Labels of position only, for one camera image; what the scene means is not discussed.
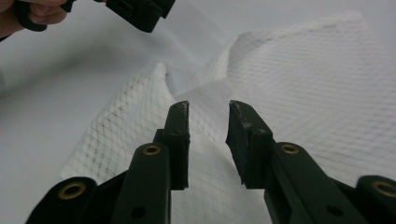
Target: round hole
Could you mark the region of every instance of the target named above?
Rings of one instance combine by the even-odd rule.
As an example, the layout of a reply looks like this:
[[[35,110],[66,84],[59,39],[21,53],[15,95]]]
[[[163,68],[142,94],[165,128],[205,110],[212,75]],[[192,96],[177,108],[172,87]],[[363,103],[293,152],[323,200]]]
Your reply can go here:
[[[298,148],[292,145],[282,145],[282,150],[288,154],[297,154],[299,152]]]
[[[151,146],[151,147],[146,147],[144,150],[144,153],[146,155],[152,156],[160,153],[161,149],[159,147]]]
[[[341,217],[344,214],[341,209],[339,209],[333,205],[327,205],[326,209],[327,209],[327,212],[329,212],[330,214],[332,214],[335,217]]]
[[[146,215],[146,208],[138,206],[131,211],[131,217],[133,219],[140,219]]]
[[[373,183],[373,187],[385,196],[396,198],[396,186],[388,182],[378,180]]]
[[[82,182],[72,182],[61,188],[58,197],[63,200],[74,199],[81,195],[85,191],[85,188],[86,186]]]

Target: black device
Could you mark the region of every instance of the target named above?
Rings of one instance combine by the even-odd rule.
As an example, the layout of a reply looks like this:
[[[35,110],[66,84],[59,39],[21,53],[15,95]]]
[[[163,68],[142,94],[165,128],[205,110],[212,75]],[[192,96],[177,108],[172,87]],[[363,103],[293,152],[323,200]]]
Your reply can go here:
[[[71,12],[74,1],[76,0],[67,0],[61,8]],[[174,3],[175,0],[108,0],[106,6],[137,29],[151,33],[160,17],[167,17]],[[47,29],[47,25],[35,24],[29,19],[30,3],[17,0],[15,8],[18,21],[24,28],[36,32]]]
[[[100,186],[87,177],[59,183],[27,223],[169,224],[171,190],[188,186],[188,114],[188,102],[172,105],[164,129],[136,150],[128,171]],[[368,175],[352,188],[326,176],[302,147],[276,143],[250,105],[230,102],[226,143],[247,189],[265,189],[274,224],[396,223],[394,180]]]

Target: human hand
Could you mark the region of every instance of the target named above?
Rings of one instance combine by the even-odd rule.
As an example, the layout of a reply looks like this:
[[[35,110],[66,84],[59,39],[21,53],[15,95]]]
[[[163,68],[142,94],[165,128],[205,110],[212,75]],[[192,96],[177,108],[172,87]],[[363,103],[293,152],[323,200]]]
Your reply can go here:
[[[22,30],[15,15],[15,0],[0,0],[0,38]],[[37,24],[51,25],[64,20],[66,12],[60,7],[66,0],[22,0],[30,3],[29,18]]]

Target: white table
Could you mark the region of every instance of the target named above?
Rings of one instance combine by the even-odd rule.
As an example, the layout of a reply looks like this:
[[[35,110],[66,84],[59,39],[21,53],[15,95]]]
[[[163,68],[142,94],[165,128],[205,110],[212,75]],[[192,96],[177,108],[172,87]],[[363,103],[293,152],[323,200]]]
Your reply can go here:
[[[0,223],[24,223],[102,107],[144,64],[166,58],[171,91],[232,37],[359,10],[396,59],[396,2],[177,0],[153,34],[77,1],[61,24],[0,44]]]

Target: white cloth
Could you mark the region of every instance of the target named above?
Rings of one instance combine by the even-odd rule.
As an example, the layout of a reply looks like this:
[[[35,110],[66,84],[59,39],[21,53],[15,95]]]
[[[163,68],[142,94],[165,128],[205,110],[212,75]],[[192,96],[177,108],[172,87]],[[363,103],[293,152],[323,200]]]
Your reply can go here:
[[[262,190],[246,190],[224,140],[231,99],[252,105],[276,141],[298,144],[331,177],[396,179],[396,76],[359,13],[241,34],[172,96],[166,65],[148,66],[86,132],[63,178],[99,183],[127,169],[162,128],[167,107],[191,103],[190,188],[173,193],[172,223],[266,223]]]

